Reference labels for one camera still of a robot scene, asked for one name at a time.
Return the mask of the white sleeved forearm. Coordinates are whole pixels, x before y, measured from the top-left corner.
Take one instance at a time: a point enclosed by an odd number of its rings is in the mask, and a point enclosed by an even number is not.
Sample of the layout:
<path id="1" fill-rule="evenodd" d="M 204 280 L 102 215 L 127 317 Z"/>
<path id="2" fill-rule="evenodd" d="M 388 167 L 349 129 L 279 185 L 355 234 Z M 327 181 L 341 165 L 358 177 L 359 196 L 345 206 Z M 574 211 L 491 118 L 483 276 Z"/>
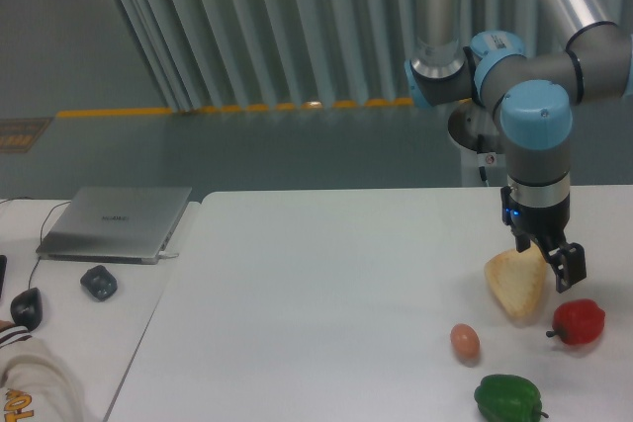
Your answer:
<path id="1" fill-rule="evenodd" d="M 82 401 L 45 343 L 24 326 L 1 322 L 1 419 L 81 421 Z"/>

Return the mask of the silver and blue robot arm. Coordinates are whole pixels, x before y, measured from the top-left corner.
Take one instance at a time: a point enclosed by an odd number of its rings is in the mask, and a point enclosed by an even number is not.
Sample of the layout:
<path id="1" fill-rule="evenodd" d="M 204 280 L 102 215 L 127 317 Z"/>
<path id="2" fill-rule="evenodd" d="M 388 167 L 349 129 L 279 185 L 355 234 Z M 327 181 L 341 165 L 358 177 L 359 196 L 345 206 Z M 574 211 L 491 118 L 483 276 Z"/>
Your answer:
<path id="1" fill-rule="evenodd" d="M 459 40 L 459 0 L 418 0 L 417 45 L 405 71 L 424 108 L 470 99 L 495 125 L 507 182 L 501 219 L 518 251 L 536 246 L 565 292 L 587 275 L 582 245 L 569 242 L 570 135 L 574 105 L 632 92 L 632 39 L 601 0 L 541 0 L 562 50 L 528 57 L 503 31 Z"/>

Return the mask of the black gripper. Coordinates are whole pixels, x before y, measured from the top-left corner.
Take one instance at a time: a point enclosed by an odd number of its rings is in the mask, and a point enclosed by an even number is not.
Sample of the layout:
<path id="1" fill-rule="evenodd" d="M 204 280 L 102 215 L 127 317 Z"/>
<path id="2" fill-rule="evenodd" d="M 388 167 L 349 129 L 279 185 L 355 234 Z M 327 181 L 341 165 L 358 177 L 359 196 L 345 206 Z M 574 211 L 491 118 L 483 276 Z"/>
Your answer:
<path id="1" fill-rule="evenodd" d="M 500 189 L 501 221 L 510 227 L 518 253 L 535 242 L 555 275 L 557 293 L 568 291 L 587 277 L 585 249 L 568 243 L 565 227 L 570 219 L 570 196 L 547 208 L 520 204 L 511 196 L 510 186 Z"/>

